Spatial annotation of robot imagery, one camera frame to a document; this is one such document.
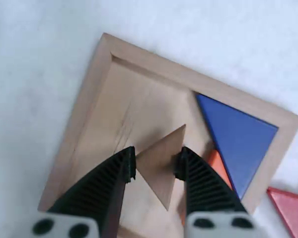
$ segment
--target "orange piece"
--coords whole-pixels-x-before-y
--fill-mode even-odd
[[[215,170],[215,172],[217,172],[221,176],[221,178],[226,182],[230,189],[232,189],[232,185],[227,176],[223,161],[217,150],[213,150],[211,152],[208,163]]]

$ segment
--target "wooden board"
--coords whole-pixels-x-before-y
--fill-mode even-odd
[[[192,91],[279,128],[242,200],[254,211],[298,129],[298,116],[108,34],[91,60],[39,209],[48,209],[115,152],[134,145],[139,153],[183,124],[184,144],[206,155],[213,144]],[[173,224],[180,224],[174,220],[177,202],[171,197]],[[141,225],[146,220],[138,221]]]

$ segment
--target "wooden triangle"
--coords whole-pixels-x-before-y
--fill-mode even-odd
[[[292,237],[298,238],[298,194],[273,187],[267,189],[267,194]]]
[[[226,182],[229,188],[232,189],[232,185],[230,184],[222,158],[217,150],[213,150],[211,152],[208,163],[215,170],[215,172],[217,172],[219,176]]]
[[[185,125],[162,138],[136,157],[137,170],[168,210],[175,177],[173,158],[181,152]]]

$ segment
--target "wooden surface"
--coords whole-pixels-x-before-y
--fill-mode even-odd
[[[168,82],[204,94],[279,128],[242,199],[247,211],[254,212],[298,130],[298,115],[111,35],[104,34],[104,38],[111,54],[125,64],[159,75]]]
[[[149,187],[169,209],[175,176],[174,159],[181,152],[185,125],[162,138],[136,157],[136,167]]]
[[[207,155],[213,144],[192,90],[279,127],[242,200],[252,212],[298,129],[298,116],[107,34],[82,84],[39,209],[48,209],[115,152],[134,145],[139,153],[183,124],[184,144]],[[182,182],[175,181],[182,190],[173,190],[166,211],[139,173],[137,178],[126,186],[121,225],[148,238],[181,237],[176,208]],[[135,195],[138,203],[129,204]]]

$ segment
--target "red triangle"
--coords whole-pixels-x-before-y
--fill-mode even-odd
[[[267,189],[267,194],[292,237],[298,238],[298,195],[273,187]]]

